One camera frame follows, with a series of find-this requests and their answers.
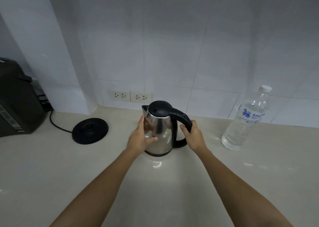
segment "stainless steel kettle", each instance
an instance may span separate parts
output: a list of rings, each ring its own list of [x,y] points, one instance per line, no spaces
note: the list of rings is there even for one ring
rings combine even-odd
[[[176,140],[177,121],[185,125],[189,132],[192,129],[192,122],[186,114],[173,108],[166,101],[154,101],[150,105],[143,105],[142,109],[145,115],[145,137],[158,138],[146,148],[147,154],[162,157],[168,154],[172,148],[181,148],[187,145],[185,138]]]

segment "clear plastic bottle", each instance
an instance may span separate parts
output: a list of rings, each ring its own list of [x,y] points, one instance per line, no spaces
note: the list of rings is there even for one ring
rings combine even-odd
[[[251,128],[260,121],[268,110],[268,93],[271,87],[262,85],[259,91],[249,94],[240,105],[235,119],[228,126],[223,137],[223,145],[232,151],[239,150]]]

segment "countertop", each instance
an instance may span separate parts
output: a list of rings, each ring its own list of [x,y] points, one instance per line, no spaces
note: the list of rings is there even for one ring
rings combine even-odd
[[[79,145],[45,122],[30,135],[0,138],[1,226],[49,226],[74,197],[125,149],[142,111],[98,107],[91,116],[54,112],[72,130],[98,117],[99,142]],[[319,129],[259,123],[241,150],[221,144],[227,119],[190,116],[208,148],[269,199],[294,226],[319,226]],[[233,226],[201,161],[189,149],[133,163],[103,226]]]

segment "person's left hand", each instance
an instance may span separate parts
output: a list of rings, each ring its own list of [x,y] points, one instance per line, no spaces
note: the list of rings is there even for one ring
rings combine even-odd
[[[126,149],[133,150],[140,155],[146,149],[146,146],[157,141],[157,137],[146,139],[144,135],[144,115],[141,116],[138,127],[134,130],[127,142]]]

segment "person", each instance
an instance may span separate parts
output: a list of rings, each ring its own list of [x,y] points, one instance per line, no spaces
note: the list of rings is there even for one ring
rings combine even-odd
[[[58,216],[51,227],[101,226],[117,196],[120,185],[133,161],[157,140],[145,139],[144,115],[128,140],[126,149],[102,171]],[[279,210],[234,174],[206,147],[196,121],[189,133],[181,130],[190,149],[199,157],[220,196],[235,227],[243,226],[292,226]]]

